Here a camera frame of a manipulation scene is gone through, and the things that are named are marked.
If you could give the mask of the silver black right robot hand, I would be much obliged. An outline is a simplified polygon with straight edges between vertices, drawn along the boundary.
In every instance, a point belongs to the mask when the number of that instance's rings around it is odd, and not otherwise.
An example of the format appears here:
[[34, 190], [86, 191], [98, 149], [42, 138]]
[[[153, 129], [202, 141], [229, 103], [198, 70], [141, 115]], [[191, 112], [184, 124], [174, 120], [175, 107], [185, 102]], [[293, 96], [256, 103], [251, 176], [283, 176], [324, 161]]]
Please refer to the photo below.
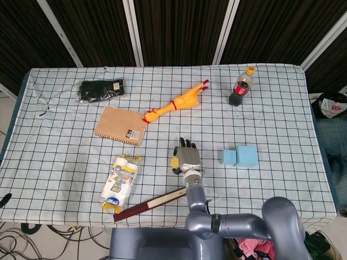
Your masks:
[[190, 169], [201, 170], [202, 164], [199, 151], [189, 139], [179, 138], [179, 146], [176, 146], [173, 151], [172, 171], [174, 174], [186, 173]]

